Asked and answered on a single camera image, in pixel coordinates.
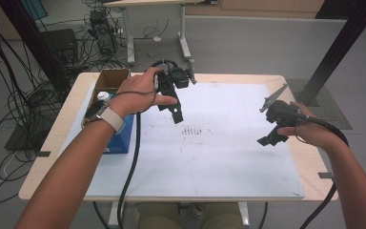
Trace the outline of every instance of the wristwatch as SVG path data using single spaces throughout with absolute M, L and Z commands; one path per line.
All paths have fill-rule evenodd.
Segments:
M 98 119 L 103 119 L 109 123 L 117 134 L 121 132 L 125 125 L 123 118 L 112 111 L 105 100 L 97 100 L 85 113 L 86 121 L 92 122 Z

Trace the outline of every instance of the left arm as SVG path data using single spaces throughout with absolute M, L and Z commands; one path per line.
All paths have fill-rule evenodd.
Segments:
M 158 69 L 150 68 L 142 75 L 126 79 L 118 93 L 153 91 L 156 71 Z M 175 98 L 160 94 L 156 95 L 153 104 L 152 100 L 153 94 L 121 94 L 114 97 L 109 106 L 124 118 L 151 105 L 177 102 Z M 69 228 L 113 134 L 114 129 L 104 120 L 88 123 L 47 172 L 16 228 Z

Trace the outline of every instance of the watch face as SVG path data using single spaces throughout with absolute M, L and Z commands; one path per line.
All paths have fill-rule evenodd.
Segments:
M 85 113 L 85 118 L 92 119 L 97 115 L 97 113 L 102 109 L 102 107 L 106 105 L 106 101 L 104 100 L 97 100 L 93 103 Z

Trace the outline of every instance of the computer tower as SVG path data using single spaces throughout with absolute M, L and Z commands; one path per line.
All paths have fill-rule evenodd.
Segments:
M 108 54 L 115 52 L 115 38 L 112 27 L 106 16 L 106 11 L 91 11 L 91 34 L 99 46 L 100 53 Z
M 78 60 L 78 43 L 72 29 L 42 31 L 41 37 L 57 63 L 68 64 Z

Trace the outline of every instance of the right arm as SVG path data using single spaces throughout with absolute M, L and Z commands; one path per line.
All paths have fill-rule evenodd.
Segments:
M 303 114 L 313 116 L 304 105 L 292 104 L 299 107 Z M 295 128 L 280 128 L 277 133 L 295 135 Z M 303 122 L 296 127 L 296 133 L 328 155 L 347 228 L 366 228 L 366 173 L 353 152 L 335 134 L 314 123 Z

